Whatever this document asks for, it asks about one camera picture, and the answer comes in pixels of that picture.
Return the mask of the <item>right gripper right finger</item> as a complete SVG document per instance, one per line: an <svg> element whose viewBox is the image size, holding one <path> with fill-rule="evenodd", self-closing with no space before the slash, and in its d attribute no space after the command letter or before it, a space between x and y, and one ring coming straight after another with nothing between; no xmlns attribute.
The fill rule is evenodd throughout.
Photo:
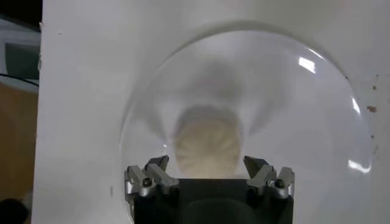
<svg viewBox="0 0 390 224"><path fill-rule="evenodd" d="M250 176L246 184L256 196L268 193L276 199L294 197L295 173L292 168L282 167L277 173L264 159L245 156L243 161Z"/></svg>

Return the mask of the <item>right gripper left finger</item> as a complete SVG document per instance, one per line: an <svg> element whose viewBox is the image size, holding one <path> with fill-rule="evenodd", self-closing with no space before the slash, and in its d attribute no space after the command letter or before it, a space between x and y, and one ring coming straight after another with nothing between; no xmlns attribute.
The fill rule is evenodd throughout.
<svg viewBox="0 0 390 224"><path fill-rule="evenodd" d="M158 189L163 195L177 197L180 194L179 180L165 172L168 162L169 156L165 155L150 159L143 169L129 166L124 171L126 202L134 202L137 197L153 197Z"/></svg>

